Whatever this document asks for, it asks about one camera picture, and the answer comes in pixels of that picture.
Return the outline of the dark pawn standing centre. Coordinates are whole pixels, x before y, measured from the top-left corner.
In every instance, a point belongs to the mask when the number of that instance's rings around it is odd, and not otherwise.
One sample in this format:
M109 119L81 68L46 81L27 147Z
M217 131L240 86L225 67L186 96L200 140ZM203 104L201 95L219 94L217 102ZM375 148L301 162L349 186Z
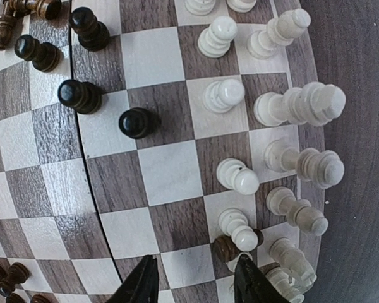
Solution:
M143 107L134 107L122 113L118 126L129 138L141 139L154 133L161 124L158 114Z

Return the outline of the white chess pieces row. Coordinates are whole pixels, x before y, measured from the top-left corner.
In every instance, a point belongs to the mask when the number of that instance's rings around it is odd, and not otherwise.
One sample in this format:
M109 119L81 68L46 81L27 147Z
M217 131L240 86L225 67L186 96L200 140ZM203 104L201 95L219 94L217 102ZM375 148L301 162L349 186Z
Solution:
M307 136L339 117L345 95L317 82L298 1L260 1L237 21L234 40L245 100L225 114L201 104L214 74L187 83L203 194L179 205L183 236L167 270L175 302L232 302L239 251L227 236L237 222L262 232L251 255L276 287L307 292L316 282L320 237L328 227L323 194L344 174L339 156Z

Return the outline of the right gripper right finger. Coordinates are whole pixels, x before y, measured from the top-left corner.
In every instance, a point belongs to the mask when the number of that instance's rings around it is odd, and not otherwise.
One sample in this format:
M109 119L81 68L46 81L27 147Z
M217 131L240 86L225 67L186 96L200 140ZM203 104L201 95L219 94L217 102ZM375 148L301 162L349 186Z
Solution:
M235 268L234 302L288 303L246 254L239 256Z

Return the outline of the wooden chess board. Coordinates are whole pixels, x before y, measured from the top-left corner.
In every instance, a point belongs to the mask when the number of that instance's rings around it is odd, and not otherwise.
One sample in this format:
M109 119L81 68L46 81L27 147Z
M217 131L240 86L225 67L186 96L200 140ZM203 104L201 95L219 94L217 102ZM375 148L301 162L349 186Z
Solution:
M25 266L23 302L105 302L144 255L157 258L160 302L175 302L167 270L183 236L179 205L203 194L187 83L210 74L201 104L225 114L245 100L234 12L207 16L183 1L64 1L52 21L30 14L29 34L62 52L50 73L0 51L0 267ZM123 112L159 115L141 139Z

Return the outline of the dark queen chess piece lying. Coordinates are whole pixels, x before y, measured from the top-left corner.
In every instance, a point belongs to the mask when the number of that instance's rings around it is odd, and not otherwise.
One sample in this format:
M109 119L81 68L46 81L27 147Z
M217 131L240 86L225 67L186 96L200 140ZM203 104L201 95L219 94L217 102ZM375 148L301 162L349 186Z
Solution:
M3 1L0 14L0 51L10 43L17 19L35 12L39 18L53 20L61 11L61 0Z

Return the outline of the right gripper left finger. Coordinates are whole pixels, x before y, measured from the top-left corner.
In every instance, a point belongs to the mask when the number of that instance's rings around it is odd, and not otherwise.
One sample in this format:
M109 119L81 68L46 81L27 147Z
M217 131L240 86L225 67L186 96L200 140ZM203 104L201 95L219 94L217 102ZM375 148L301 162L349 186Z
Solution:
M157 259L144 256L107 303L158 303Z

